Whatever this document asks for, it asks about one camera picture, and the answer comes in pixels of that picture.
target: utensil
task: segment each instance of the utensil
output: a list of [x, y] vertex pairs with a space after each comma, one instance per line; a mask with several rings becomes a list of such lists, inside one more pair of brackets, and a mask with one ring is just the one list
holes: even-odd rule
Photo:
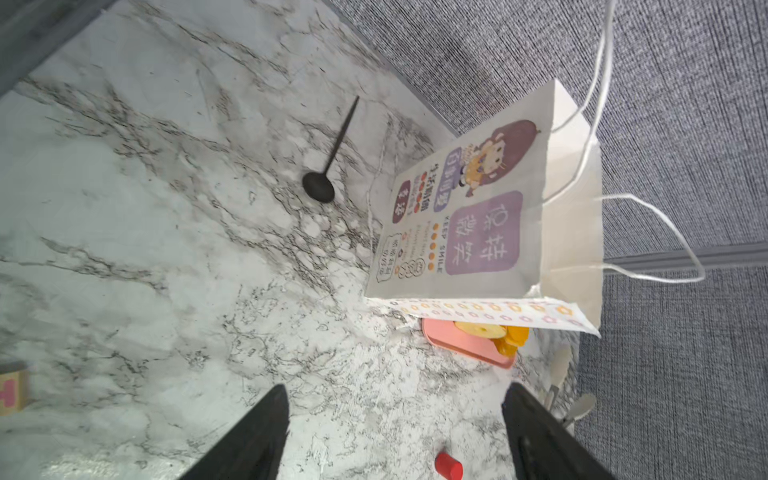
[[346, 129], [349, 126], [349, 122], [352, 120], [352, 115], [355, 113], [355, 108], [357, 108], [357, 101], [359, 99], [360, 96], [355, 97], [355, 103], [352, 104], [352, 108], [349, 109], [349, 113], [346, 115], [344, 124], [341, 126], [341, 131], [336, 137], [336, 143], [333, 144], [333, 149], [331, 149], [331, 153], [328, 156], [328, 161], [326, 162], [326, 167], [323, 169], [323, 172], [309, 172], [304, 175], [304, 178], [301, 180], [306, 193], [310, 197], [324, 204], [333, 202], [333, 198], [336, 196], [336, 192], [333, 190], [333, 184], [331, 184], [331, 180], [328, 180], [328, 169], [331, 168], [331, 163], [336, 157], [336, 152], [339, 151], [341, 142], [344, 140]]
[[576, 399], [571, 408], [568, 409], [568, 413], [563, 418], [563, 428], [566, 429], [571, 426], [571, 423], [576, 420], [581, 420], [592, 411], [595, 405], [598, 403], [598, 398], [591, 393], [585, 393]]
[[560, 348], [554, 355], [552, 367], [549, 370], [552, 386], [549, 387], [549, 393], [547, 393], [547, 397], [544, 399], [544, 408], [547, 411], [552, 410], [552, 404], [554, 404], [554, 401], [560, 394], [565, 376], [568, 374], [568, 364], [571, 363], [571, 359], [573, 359], [573, 352], [569, 345]]

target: white rope handle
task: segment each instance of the white rope handle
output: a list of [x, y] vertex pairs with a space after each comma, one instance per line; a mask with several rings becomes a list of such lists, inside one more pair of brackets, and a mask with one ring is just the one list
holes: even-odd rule
[[584, 103], [579, 107], [579, 109], [577, 109], [576, 112], [568, 117], [568, 119], [559, 127], [556, 127], [552, 130], [552, 133], [561, 130], [587, 107], [590, 100], [592, 99], [591, 93], [594, 92], [594, 85], [597, 84], [597, 72], [600, 69], [602, 63], [603, 74], [600, 82], [600, 91], [598, 92], [598, 102], [594, 107], [594, 119], [592, 120], [592, 126], [589, 129], [587, 140], [584, 142], [584, 148], [581, 151], [581, 158], [579, 158], [576, 173], [565, 185], [558, 188], [557, 191], [555, 191], [549, 197], [545, 198], [543, 202], [544, 205], [554, 202], [558, 198], [562, 197], [565, 192], [569, 191], [579, 181], [581, 175], [584, 173], [584, 170], [587, 169], [589, 147], [592, 139], [595, 138], [595, 134], [598, 131], [600, 119], [603, 117], [603, 110], [605, 109], [605, 102], [608, 100], [608, 90], [611, 87], [611, 76], [614, 70], [614, 13], [616, 12], [616, 1], [617, 0], [607, 0], [605, 5], [603, 33], [600, 36], [600, 46], [598, 46], [598, 53], [594, 60], [594, 73], [592, 75], [590, 92], [587, 94], [587, 98], [584, 100]]
[[594, 267], [600, 268], [600, 269], [616, 270], [617, 272], [623, 273], [624, 275], [629, 276], [631, 278], [636, 278], [639, 280], [651, 280], [653, 282], [660, 282], [660, 283], [696, 283], [707, 278], [707, 273], [704, 271], [704, 266], [701, 264], [701, 262], [699, 261], [699, 258], [696, 256], [694, 251], [690, 248], [690, 245], [688, 245], [688, 242], [685, 240], [685, 237], [683, 237], [683, 234], [680, 233], [680, 231], [677, 229], [672, 219], [670, 219], [664, 212], [659, 210], [659, 208], [656, 207], [655, 205], [642, 201], [639, 198], [635, 197], [633, 194], [612, 194], [612, 195], [603, 195], [602, 197], [599, 197], [600, 200], [613, 200], [618, 198], [623, 198], [625, 200], [632, 200], [633, 202], [640, 204], [643, 207], [646, 207], [647, 209], [653, 211], [661, 219], [661, 221], [663, 221], [670, 228], [670, 230], [672, 230], [672, 233], [674, 233], [674, 236], [677, 237], [678, 241], [680, 241], [680, 245], [682, 245], [686, 253], [688, 253], [690, 260], [694, 263], [694, 266], [696, 267], [696, 270], [699, 274], [694, 278], [663, 278], [662, 276], [653, 276], [653, 275], [646, 275], [644, 273], [631, 272], [630, 270], [622, 268], [618, 265], [614, 265], [612, 263], [601, 263], [600, 265], [595, 265]]

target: pink tray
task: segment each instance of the pink tray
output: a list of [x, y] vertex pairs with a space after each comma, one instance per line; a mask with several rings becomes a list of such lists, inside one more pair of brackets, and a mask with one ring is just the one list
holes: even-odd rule
[[516, 355], [512, 358], [503, 356], [496, 351], [496, 346], [491, 340], [464, 333], [449, 320], [422, 319], [422, 331], [434, 346], [471, 356], [503, 369], [515, 364]]

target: paper bag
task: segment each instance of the paper bag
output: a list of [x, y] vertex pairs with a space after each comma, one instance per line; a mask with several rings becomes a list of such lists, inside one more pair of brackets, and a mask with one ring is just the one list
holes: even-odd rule
[[599, 335], [601, 157], [559, 81], [400, 174], [366, 297], [415, 316]]

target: red cylindrical object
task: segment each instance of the red cylindrical object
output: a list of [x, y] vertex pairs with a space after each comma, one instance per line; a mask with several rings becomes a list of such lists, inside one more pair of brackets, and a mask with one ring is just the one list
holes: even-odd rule
[[464, 476], [462, 463], [445, 452], [435, 458], [435, 470], [448, 480], [462, 480]]

